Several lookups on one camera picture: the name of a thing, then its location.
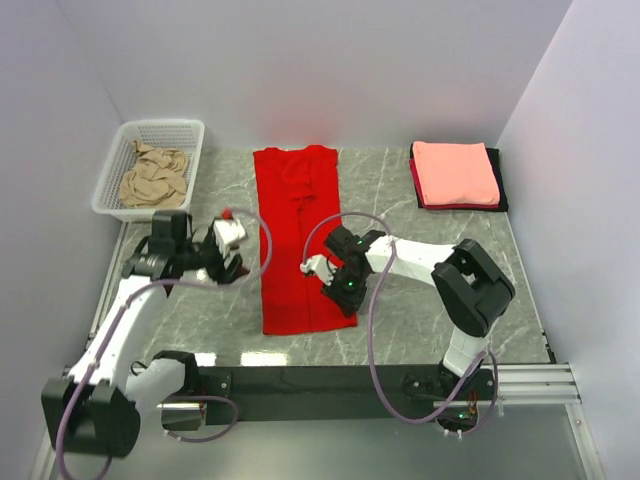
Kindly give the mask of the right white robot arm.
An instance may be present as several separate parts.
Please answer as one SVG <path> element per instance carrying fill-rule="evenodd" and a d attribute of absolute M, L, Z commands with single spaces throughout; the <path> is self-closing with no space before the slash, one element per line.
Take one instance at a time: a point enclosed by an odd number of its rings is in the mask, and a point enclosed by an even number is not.
<path fill-rule="evenodd" d="M 325 247 L 337 258 L 317 254 L 301 264 L 306 275 L 316 276 L 322 293 L 349 316 L 362 306 L 367 279 L 390 274 L 434 287 L 454 325 L 442 360 L 439 387 L 444 395 L 460 399 L 474 386 L 468 367 L 488 345 L 494 323 L 506 312 L 515 287 L 490 255 L 475 240 L 437 245 L 400 239 L 379 230 L 358 236 L 336 227 Z"/>

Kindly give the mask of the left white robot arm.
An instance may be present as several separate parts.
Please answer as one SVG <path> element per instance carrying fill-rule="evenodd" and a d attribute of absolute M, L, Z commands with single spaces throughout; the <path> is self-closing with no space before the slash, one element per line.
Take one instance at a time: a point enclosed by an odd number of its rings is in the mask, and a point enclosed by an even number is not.
<path fill-rule="evenodd" d="M 246 237 L 229 209 L 212 221 L 201 241 L 193 237 L 190 214 L 162 210 L 153 215 L 150 234 L 123 263 L 116 300 L 93 341 L 64 377 L 43 388 L 44 416 L 57 453 L 124 458 L 142 420 L 158 404 L 203 394 L 190 352 L 161 351 L 137 375 L 131 366 L 144 334 L 185 273 L 204 270 L 213 285 L 246 275 L 238 252 Z"/>

